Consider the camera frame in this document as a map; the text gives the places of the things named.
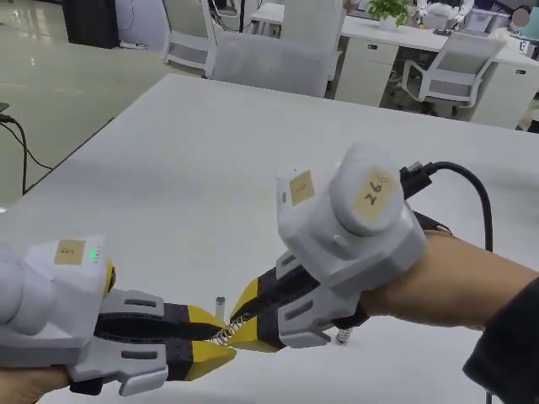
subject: potted plant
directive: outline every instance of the potted plant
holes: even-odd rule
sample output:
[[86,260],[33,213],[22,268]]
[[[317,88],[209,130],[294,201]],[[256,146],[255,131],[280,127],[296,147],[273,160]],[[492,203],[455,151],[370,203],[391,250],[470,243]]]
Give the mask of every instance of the potted plant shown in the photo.
[[380,28],[392,30],[408,19],[407,0],[371,0],[367,12],[380,19]]

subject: green plant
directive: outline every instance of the green plant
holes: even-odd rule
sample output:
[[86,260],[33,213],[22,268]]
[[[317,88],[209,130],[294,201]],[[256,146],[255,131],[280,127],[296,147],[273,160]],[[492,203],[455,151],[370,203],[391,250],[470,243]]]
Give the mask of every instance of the green plant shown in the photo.
[[394,17],[397,26],[403,25],[408,19],[407,0],[371,0],[367,12],[376,19]]

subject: table surface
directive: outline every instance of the table surface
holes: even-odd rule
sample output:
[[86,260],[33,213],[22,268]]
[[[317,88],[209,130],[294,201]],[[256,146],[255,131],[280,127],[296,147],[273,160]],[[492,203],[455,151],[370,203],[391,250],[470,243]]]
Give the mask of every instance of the table surface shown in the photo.
[[[282,24],[285,17],[285,6],[266,3],[251,17],[254,21],[270,24]],[[342,35],[360,40],[372,40],[383,44],[405,46],[422,51],[439,51],[447,37],[433,34],[431,29],[418,29],[401,26],[395,31],[380,29],[380,23],[369,19],[347,16],[344,19]],[[519,52],[519,41],[510,38],[508,45],[496,56],[496,62],[516,66],[539,68],[539,63]]]
[[[493,200],[494,247],[539,262],[539,136],[490,126],[167,76],[0,216],[0,240],[34,243],[105,234],[121,289],[209,311],[227,309],[284,252],[275,174],[334,167],[355,141],[399,165],[448,160],[471,168]],[[451,173],[411,200],[461,238],[483,243],[473,188]],[[191,383],[168,383],[129,402],[481,404],[461,372],[478,333],[371,319],[350,345],[278,354],[240,352]],[[51,394],[47,403],[123,402]]]

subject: cylindrical module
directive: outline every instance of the cylindrical module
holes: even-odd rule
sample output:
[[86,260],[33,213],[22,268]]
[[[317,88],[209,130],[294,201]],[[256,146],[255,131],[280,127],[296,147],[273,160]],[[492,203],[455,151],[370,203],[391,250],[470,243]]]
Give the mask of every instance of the cylindrical module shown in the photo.
[[216,317],[223,322],[225,321],[225,301],[223,296],[216,298]]
[[352,328],[349,328],[347,330],[339,330],[339,332],[337,333],[337,337],[335,338],[335,342],[337,343],[337,345],[346,345],[350,340],[351,334]]

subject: white chair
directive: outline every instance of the white chair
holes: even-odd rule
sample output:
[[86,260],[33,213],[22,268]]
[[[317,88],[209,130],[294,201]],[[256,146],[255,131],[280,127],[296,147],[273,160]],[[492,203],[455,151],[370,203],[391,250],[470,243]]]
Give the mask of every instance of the white chair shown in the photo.
[[[471,108],[484,73],[504,46],[502,41],[456,32],[428,69],[405,61],[398,87],[419,102],[448,101],[453,114],[456,107]],[[419,73],[420,79],[414,79],[412,73]]]
[[[173,61],[203,69],[206,75],[211,71],[217,38],[224,29],[214,22],[209,2],[213,2],[216,10],[214,0],[163,0],[168,21],[163,49],[165,63]],[[224,19],[239,19],[236,13],[230,12],[231,9],[234,8],[215,11],[215,17],[224,24]]]
[[260,35],[226,32],[211,79],[322,98],[334,53]]

